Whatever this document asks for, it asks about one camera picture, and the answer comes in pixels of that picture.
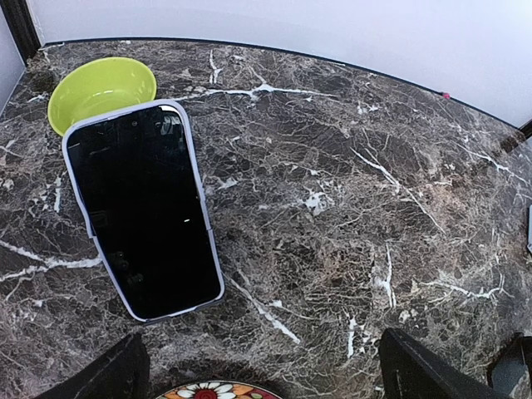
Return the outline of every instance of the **red flower center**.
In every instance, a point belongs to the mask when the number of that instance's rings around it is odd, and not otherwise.
[[[194,399],[218,399],[218,394],[212,389],[200,389],[194,394]]]

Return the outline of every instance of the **brown marble surface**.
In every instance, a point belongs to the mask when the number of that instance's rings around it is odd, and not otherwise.
[[[61,78],[111,55],[187,110],[227,284],[219,306],[149,327],[96,257],[46,117]],[[213,377],[381,398],[386,327],[484,382],[531,332],[531,159],[518,131],[341,64],[185,42],[41,50],[0,120],[0,397],[45,391],[131,331],[154,395]]]

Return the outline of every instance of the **white wall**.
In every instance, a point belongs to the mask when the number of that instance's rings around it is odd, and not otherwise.
[[[0,115],[24,69],[24,62],[0,9]]]
[[[532,119],[530,0],[28,0],[42,42],[182,37],[332,58]]]

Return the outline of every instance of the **flower pattern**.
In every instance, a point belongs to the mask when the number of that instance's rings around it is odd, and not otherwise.
[[[250,385],[234,382],[201,382],[175,388],[157,399],[280,399]]]

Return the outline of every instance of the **black phone screen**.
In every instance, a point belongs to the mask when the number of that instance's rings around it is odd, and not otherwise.
[[[154,106],[82,127],[66,149],[93,234],[138,318],[177,313],[221,294],[175,108]]]

